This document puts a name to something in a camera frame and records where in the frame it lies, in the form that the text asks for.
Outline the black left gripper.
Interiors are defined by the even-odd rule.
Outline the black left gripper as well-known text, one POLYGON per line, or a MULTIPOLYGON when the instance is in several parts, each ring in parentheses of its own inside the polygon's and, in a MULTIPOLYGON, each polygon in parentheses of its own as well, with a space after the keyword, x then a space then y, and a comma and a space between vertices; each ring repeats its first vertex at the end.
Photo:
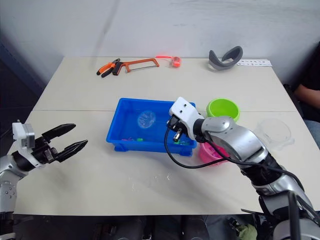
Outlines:
POLYGON ((50 143, 52 139, 68 133, 75 127, 76 124, 74 123, 65 123, 44 132, 41 137, 35 140, 31 154, 41 164, 51 164, 55 161, 64 162, 81 151, 88 143, 88 140, 75 142, 60 153, 54 147, 51 147, 50 143))

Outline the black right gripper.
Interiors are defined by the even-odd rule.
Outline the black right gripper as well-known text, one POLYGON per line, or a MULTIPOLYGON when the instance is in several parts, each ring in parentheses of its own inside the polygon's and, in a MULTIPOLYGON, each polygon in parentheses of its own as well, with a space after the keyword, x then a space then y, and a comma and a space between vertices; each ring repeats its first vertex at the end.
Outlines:
POLYGON ((182 135, 187 136, 187 127, 182 123, 182 121, 174 114, 167 121, 167 128, 174 132, 172 140, 177 143, 182 135))

